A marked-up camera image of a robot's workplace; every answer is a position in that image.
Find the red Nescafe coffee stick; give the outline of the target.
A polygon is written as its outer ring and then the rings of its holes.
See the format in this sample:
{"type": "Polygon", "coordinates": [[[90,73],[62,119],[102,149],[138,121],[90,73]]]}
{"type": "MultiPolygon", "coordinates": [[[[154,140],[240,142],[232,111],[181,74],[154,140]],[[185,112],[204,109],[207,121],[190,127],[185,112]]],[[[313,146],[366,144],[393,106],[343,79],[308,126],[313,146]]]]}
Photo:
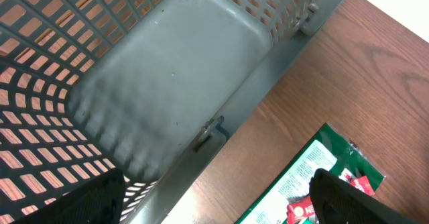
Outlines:
{"type": "Polygon", "coordinates": [[[287,206],[287,223],[370,223],[367,201],[375,194],[366,176],[347,182],[327,173],[310,181],[310,193],[287,206]]]}

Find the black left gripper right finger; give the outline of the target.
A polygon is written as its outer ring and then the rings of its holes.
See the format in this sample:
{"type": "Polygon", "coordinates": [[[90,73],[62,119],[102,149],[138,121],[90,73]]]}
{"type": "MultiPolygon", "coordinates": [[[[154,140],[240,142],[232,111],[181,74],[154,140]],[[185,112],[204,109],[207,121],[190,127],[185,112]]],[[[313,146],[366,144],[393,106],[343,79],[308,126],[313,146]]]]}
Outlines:
{"type": "Polygon", "coordinates": [[[320,223],[416,224],[373,197],[319,168],[310,181],[310,199],[320,223]]]}

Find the green white package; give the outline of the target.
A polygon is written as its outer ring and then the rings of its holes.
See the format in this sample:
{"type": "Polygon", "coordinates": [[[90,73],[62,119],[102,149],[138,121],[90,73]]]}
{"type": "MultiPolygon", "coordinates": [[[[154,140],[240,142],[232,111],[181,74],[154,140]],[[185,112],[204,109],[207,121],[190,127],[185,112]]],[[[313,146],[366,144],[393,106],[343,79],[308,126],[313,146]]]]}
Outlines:
{"type": "Polygon", "coordinates": [[[366,176],[373,190],[385,178],[353,142],[324,123],[237,222],[286,223],[287,206],[309,195],[310,180],[319,168],[346,182],[366,176]]]}

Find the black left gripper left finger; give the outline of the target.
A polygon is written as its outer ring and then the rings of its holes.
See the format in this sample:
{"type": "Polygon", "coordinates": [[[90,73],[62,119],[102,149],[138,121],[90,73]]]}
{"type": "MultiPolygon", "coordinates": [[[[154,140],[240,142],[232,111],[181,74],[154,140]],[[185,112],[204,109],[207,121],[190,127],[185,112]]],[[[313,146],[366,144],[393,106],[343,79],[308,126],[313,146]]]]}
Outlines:
{"type": "Polygon", "coordinates": [[[118,224],[125,180],[114,168],[19,220],[18,224],[118,224]]]}

